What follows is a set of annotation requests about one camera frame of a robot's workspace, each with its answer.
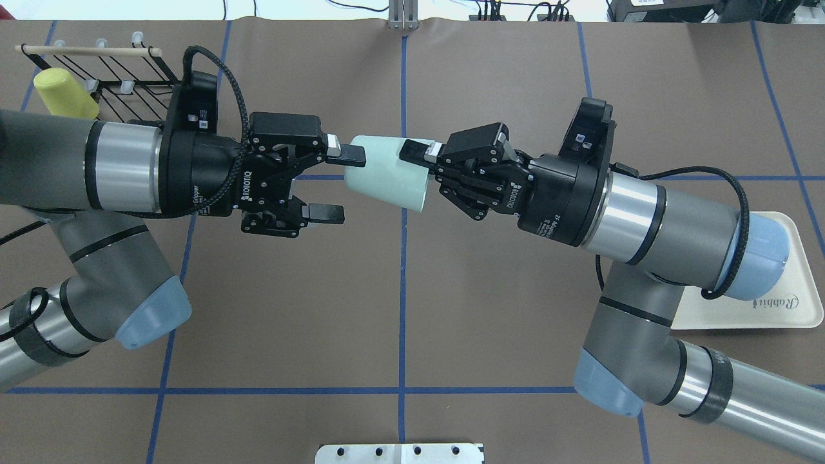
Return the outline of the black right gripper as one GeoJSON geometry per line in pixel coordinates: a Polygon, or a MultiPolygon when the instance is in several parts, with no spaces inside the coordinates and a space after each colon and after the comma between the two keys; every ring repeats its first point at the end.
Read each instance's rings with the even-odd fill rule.
{"type": "Polygon", "coordinates": [[[515,215],[518,228],[568,246],[582,246],[607,183],[610,127],[601,162],[592,166],[512,147],[506,124],[460,130],[445,144],[404,140],[398,158],[433,169],[442,195],[471,219],[515,215]]]}

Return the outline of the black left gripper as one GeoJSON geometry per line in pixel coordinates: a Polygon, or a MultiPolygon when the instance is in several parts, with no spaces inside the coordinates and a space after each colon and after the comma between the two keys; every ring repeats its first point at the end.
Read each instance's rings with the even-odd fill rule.
{"type": "Polygon", "coordinates": [[[250,144],[224,136],[175,130],[161,170],[160,211],[244,214],[247,234],[295,238],[308,224],[343,224],[343,206],[305,203],[293,194],[295,177],[321,162],[363,168],[364,147],[325,134],[317,115],[253,112],[250,144]]]}

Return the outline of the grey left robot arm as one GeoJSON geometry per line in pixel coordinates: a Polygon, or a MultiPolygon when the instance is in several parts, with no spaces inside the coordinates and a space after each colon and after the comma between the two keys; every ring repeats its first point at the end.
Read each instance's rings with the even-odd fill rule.
{"type": "Polygon", "coordinates": [[[304,170],[362,167],[363,149],[315,115],[254,113],[242,140],[168,119],[162,127],[2,111],[2,203],[48,224],[75,269],[2,308],[2,390],[107,340],[138,349],[189,319],[179,276],[142,215],[243,211],[248,234],[295,238],[341,224],[341,206],[291,194],[304,170]]]}

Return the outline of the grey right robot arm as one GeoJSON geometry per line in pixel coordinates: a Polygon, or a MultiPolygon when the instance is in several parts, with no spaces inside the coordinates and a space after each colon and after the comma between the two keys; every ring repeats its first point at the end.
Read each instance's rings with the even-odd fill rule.
{"type": "Polygon", "coordinates": [[[476,220],[518,218],[530,234],[609,258],[574,374],[580,396],[636,416],[646,403],[823,462],[823,393],[675,338],[684,292],[753,300],[775,287],[789,240],[739,207],[670,191],[610,164],[615,124],[574,122],[557,155],[532,158],[489,124],[444,143],[403,141],[400,159],[427,168],[476,220]]]}

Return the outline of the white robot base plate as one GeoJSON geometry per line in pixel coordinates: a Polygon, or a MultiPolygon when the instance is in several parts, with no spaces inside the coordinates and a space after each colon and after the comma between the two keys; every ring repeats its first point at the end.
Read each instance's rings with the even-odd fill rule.
{"type": "Polygon", "coordinates": [[[365,443],[319,447],[315,463],[484,463],[475,443],[365,443]]]}

